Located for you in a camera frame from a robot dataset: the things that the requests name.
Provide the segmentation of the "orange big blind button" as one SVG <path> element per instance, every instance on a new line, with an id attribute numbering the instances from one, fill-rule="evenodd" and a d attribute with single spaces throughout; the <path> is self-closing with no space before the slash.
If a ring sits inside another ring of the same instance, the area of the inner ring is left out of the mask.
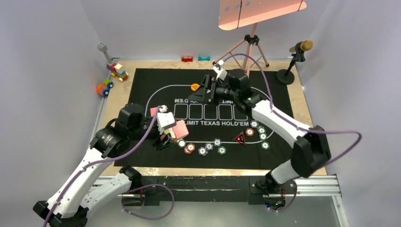
<path id="1" fill-rule="evenodd" d="M 199 87 L 200 87 L 199 84 L 194 83 L 194 84 L 191 85 L 191 90 L 192 90 L 192 91 L 196 91 Z"/>

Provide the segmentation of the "red playing card box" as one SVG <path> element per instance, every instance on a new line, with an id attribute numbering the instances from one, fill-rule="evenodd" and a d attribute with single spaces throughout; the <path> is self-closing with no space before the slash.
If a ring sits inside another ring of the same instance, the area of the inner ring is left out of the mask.
<path id="1" fill-rule="evenodd" d="M 187 129 L 187 126 L 185 124 L 185 120 L 178 120 L 176 122 L 176 125 L 172 127 L 172 133 L 173 133 L 173 140 L 181 140 L 184 137 L 186 137 L 189 132 Z"/>

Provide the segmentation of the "red poker chip stack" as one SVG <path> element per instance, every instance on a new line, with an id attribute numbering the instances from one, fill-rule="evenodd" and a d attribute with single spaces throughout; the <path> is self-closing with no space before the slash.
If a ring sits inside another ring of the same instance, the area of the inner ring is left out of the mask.
<path id="1" fill-rule="evenodd" d="M 195 145 L 193 143 L 189 143 L 184 147 L 185 154 L 191 154 L 195 150 Z"/>

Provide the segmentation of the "red playing card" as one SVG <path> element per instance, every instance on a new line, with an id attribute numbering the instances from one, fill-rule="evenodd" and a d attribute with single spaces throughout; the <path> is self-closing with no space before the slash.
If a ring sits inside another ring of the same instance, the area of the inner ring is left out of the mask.
<path id="1" fill-rule="evenodd" d="M 153 107 L 150 108 L 150 117 L 153 117 L 155 114 L 157 114 L 159 112 L 161 107 Z"/>

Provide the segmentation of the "red triangular dealer button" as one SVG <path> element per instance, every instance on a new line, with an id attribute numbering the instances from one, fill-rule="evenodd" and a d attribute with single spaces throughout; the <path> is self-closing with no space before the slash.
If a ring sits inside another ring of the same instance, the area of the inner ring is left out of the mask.
<path id="1" fill-rule="evenodd" d="M 241 132 L 236 137 L 234 137 L 233 141 L 239 144 L 246 144 L 244 132 Z"/>

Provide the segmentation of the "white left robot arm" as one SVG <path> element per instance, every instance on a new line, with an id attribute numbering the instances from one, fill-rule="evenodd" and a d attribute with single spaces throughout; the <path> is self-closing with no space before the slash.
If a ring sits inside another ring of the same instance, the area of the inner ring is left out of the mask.
<path id="1" fill-rule="evenodd" d="M 127 104 L 95 134 L 66 183 L 49 199 L 38 201 L 33 210 L 44 220 L 44 226 L 83 227 L 113 197 L 124 192 L 142 192 L 145 188 L 141 173 L 125 166 L 92 191 L 94 182 L 112 162 L 126 158 L 145 140 L 152 140 L 154 149 L 162 151 L 187 135 L 184 120 L 175 119 L 167 106 L 147 111 L 139 104 Z"/>

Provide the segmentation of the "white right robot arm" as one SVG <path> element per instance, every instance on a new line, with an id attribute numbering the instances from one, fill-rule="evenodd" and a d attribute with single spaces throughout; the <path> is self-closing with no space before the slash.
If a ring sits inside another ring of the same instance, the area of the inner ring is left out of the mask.
<path id="1" fill-rule="evenodd" d="M 299 177 L 308 178 L 331 158 L 325 130 L 310 128 L 273 105 L 272 97 L 254 92 L 242 70 L 224 71 L 217 76 L 206 75 L 199 88 L 188 99 L 203 104 L 233 101 L 237 109 L 277 133 L 293 149 L 290 160 L 265 175 L 256 187 L 264 194 L 278 192 L 284 183 Z"/>

